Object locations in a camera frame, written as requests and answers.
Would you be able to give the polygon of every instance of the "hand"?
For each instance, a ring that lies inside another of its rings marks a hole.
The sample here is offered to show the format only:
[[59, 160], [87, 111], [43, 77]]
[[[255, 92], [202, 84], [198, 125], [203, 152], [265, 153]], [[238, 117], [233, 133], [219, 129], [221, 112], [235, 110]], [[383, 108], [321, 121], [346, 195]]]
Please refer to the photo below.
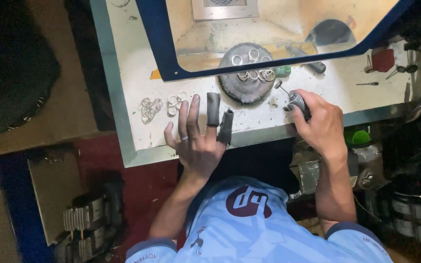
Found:
[[178, 134], [185, 140], [174, 140], [173, 122], [169, 122], [164, 130], [167, 145], [176, 150], [180, 162], [184, 166], [183, 175], [192, 176], [206, 183], [219, 164], [227, 147], [226, 143], [217, 141], [217, 127], [207, 126], [205, 135], [201, 135], [197, 119], [201, 98], [194, 95], [188, 113], [188, 101], [183, 101], [178, 116]]
[[324, 159], [347, 159], [344, 141], [342, 110], [321, 98], [318, 94], [302, 89], [294, 90], [301, 95], [310, 109], [311, 119], [306, 122], [300, 108], [289, 104], [287, 108], [293, 117], [298, 134]]

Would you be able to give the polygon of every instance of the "person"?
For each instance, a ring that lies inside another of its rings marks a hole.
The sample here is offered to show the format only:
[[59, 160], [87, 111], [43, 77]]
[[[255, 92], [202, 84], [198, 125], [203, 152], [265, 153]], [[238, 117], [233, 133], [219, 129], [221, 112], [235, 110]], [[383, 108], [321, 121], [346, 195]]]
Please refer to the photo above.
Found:
[[[128, 250], [126, 263], [392, 262], [379, 239], [356, 224], [342, 110], [315, 93], [295, 92], [312, 118], [306, 122], [293, 105], [288, 105], [289, 114], [323, 160], [315, 201], [325, 238], [312, 235], [287, 213], [288, 196], [280, 188], [244, 176], [206, 185], [227, 145], [216, 140], [216, 127], [207, 126], [200, 134], [200, 97], [194, 95], [189, 112], [187, 101], [180, 108], [180, 140], [173, 139], [171, 122], [164, 131], [183, 175], [154, 219], [148, 240]], [[176, 251], [185, 224], [187, 239]]]

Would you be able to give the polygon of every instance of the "left hand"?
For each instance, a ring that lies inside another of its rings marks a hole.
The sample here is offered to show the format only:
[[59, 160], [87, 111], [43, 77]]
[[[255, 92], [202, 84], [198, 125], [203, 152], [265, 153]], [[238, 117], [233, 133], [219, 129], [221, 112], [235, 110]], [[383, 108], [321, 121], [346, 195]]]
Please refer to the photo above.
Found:
[[201, 98], [194, 95], [188, 112], [188, 101], [183, 101], [178, 116], [178, 134], [180, 140], [172, 135], [173, 122], [164, 130], [167, 145], [176, 150], [184, 166], [186, 177], [192, 176], [206, 183], [219, 164], [227, 147], [226, 143], [217, 141], [217, 127], [207, 126], [205, 135], [201, 135], [199, 124], [199, 105]]

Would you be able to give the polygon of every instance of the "green object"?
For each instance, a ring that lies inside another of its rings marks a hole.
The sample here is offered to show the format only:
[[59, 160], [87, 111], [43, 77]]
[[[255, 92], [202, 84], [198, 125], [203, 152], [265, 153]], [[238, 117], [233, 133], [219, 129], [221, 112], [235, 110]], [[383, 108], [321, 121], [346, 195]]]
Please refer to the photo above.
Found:
[[276, 73], [276, 78], [284, 78], [292, 73], [292, 68], [290, 66], [280, 66], [274, 72]]
[[370, 134], [364, 130], [347, 129], [344, 131], [344, 139], [347, 144], [359, 145], [368, 143], [371, 138]]

